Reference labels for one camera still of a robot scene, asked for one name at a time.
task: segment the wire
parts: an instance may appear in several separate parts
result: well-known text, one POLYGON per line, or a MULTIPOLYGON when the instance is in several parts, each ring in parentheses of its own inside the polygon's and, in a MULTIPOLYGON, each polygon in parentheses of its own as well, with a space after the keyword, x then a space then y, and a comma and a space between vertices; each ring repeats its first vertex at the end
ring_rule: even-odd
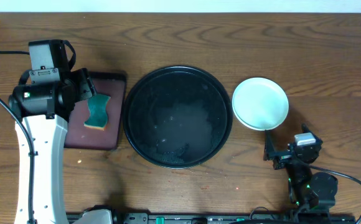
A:
POLYGON ((29 223, 34 223, 34 210, 33 210, 33 189, 34 189, 34 145, 32 144, 31 137, 29 133, 27 132, 24 125, 21 123, 19 118, 14 114, 13 110, 11 110, 5 102, 3 102, 2 99, 0 99, 0 104, 5 108, 5 110, 13 117, 13 119, 18 123, 21 130, 24 133, 24 136, 26 137, 27 143, 30 148, 30 177, 29 177, 29 223))
POLYGON ((238 222, 233 222, 231 224, 301 224, 290 221, 282 221, 282 220, 243 220, 238 222))
POLYGON ((24 52, 21 50, 0 50, 0 54, 26 54, 30 55, 29 52, 24 52))
POLYGON ((269 209, 265 208, 264 206, 256 207, 256 208, 254 208, 254 210, 250 213, 250 220, 253 219, 253 215, 254 215, 254 213, 255 213, 255 210, 257 210, 257 209, 259 209, 259 208, 263 208, 263 209, 265 209, 266 211, 270 212, 269 209))
MULTIPOLYGON (((296 155, 296 159, 298 162, 300 162, 302 165, 304 166, 307 166, 309 168, 312 168, 312 169, 315 169, 315 170, 319 170, 319 171, 323 171, 323 172, 328 172, 330 174, 335 174, 335 175, 338 175, 338 176, 341 176, 341 177, 345 177, 345 178, 348 178, 350 180, 353 180, 355 181, 356 183, 360 184, 361 185, 361 181, 358 180, 357 178, 355 177, 352 177, 350 175, 347 175, 347 174, 343 174, 343 173, 340 173, 340 172, 336 172, 336 171, 333 171, 333 170, 329 170, 329 169, 325 169, 325 168, 321 168, 321 167, 317 167, 317 166, 312 166, 310 164, 306 164, 305 162, 303 162, 302 160, 300 160, 300 158, 298 158, 298 156, 296 155)), ((359 218, 356 220, 355 224, 359 224, 361 222, 361 215, 359 216, 359 218)))

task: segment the white wall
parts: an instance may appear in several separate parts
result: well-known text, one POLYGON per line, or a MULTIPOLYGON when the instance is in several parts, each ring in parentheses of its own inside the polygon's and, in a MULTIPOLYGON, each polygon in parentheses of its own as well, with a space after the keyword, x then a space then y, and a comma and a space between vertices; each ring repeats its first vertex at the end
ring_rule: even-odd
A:
POLYGON ((361 0, 0 0, 0 12, 361 12, 361 0))

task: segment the sponge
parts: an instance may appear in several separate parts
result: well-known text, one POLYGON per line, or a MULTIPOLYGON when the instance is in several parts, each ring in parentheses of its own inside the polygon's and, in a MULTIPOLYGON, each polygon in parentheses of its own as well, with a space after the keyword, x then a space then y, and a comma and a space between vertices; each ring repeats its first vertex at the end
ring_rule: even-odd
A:
POLYGON ((110 96, 103 94, 96 94, 95 96, 88 99, 88 109, 90 116, 84 126, 88 128, 95 128, 104 130, 108 122, 108 117, 106 113, 106 105, 110 100, 110 96))

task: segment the wooden table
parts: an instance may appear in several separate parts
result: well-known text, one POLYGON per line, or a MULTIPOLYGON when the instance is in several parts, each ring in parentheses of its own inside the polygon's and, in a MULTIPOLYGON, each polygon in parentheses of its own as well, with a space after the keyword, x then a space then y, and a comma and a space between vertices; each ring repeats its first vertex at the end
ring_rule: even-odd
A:
MULTIPOLYGON (((229 96, 247 78, 270 78, 290 102, 274 131, 278 146, 285 148, 305 122, 324 141, 314 164, 361 180, 361 14, 0 13, 0 50, 28 50, 38 39, 69 40, 76 69, 126 71, 127 92, 148 72, 175 64, 210 72, 229 96)), ((26 55, 0 55, 0 97, 8 98, 28 68, 26 55)), ((287 210, 286 171, 262 160, 263 138, 235 118, 216 156, 181 170, 145 161, 123 131, 114 152, 66 149, 66 210, 101 203, 153 213, 287 210)), ((14 221, 18 157, 14 121, 0 106, 0 223, 14 221)), ((331 212, 360 215, 355 182, 339 178, 336 200, 331 212)))

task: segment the round black tray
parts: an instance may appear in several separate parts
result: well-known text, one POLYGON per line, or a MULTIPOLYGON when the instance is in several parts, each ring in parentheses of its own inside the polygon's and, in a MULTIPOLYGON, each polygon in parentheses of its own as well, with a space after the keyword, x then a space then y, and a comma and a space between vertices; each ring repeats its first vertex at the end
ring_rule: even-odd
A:
POLYGON ((143 77, 129 92, 123 111, 125 135, 153 164, 199 165, 225 144, 232 105, 222 84, 194 67, 173 66, 143 77))

